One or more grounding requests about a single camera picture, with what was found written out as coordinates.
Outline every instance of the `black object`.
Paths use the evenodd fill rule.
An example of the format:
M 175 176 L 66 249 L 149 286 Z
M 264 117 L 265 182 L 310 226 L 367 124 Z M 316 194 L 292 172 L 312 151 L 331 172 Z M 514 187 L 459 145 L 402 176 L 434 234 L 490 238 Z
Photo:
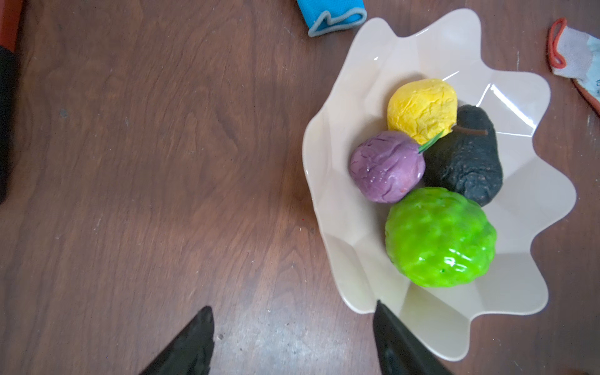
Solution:
M 452 375 L 381 301 L 373 332 L 383 375 Z
M 0 203 L 6 198 L 8 188 L 10 120 L 16 76 L 17 59 L 15 55 L 0 46 Z
M 140 375 L 208 375 L 214 333 L 212 309 L 205 306 Z
M 462 194 L 480 206 L 488 204 L 502 187 L 502 165 L 494 125 L 479 107 L 458 108 L 457 125 L 487 130 L 487 135 L 453 131 L 423 153 L 427 186 L 439 186 Z

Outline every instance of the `green fruit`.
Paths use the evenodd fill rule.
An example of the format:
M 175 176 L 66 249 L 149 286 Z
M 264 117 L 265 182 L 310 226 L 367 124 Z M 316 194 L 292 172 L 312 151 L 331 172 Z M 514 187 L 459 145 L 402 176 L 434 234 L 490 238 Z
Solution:
M 451 287 L 484 275 L 496 237 L 476 202 L 440 187 L 413 190 L 385 223 L 389 258 L 422 287 Z

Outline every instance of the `blue glove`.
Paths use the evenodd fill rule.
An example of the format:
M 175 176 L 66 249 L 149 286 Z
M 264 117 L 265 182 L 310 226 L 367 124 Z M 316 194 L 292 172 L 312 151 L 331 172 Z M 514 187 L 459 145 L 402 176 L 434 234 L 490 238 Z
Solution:
M 308 25 L 309 37 L 353 28 L 367 19 L 362 0 L 298 0 L 298 5 Z

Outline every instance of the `fake fruit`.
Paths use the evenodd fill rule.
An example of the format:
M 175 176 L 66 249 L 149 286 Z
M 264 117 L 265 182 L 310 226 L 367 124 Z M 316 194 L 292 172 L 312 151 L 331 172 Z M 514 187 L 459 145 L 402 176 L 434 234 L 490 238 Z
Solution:
M 485 130 L 486 136 L 453 131 L 438 140 L 423 155 L 427 186 L 440 186 L 488 204 L 502 187 L 502 165 L 494 125 L 485 111 L 475 106 L 458 109 L 457 125 L 467 130 Z
M 359 145 L 350 157 L 350 176 L 373 202 L 395 203 L 423 177 L 419 145 L 400 131 L 384 131 Z
M 389 258 L 422 287 L 452 287 L 484 275 L 496 237 L 476 202 L 440 187 L 413 190 L 385 224 Z
M 403 131 L 423 145 L 445 136 L 456 123 L 458 98 L 441 79 L 423 79 L 400 87 L 388 103 L 388 129 Z

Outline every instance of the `brown stem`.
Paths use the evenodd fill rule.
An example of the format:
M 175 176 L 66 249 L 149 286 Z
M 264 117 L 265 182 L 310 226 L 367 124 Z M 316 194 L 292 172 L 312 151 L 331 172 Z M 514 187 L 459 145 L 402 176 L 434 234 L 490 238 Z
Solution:
M 470 136 L 482 136 L 482 137 L 485 137 L 488 134 L 487 130 L 463 128 L 463 127 L 458 126 L 458 125 L 454 125 L 452 127 L 452 130 L 453 131 L 457 131 L 459 133 L 468 134 Z

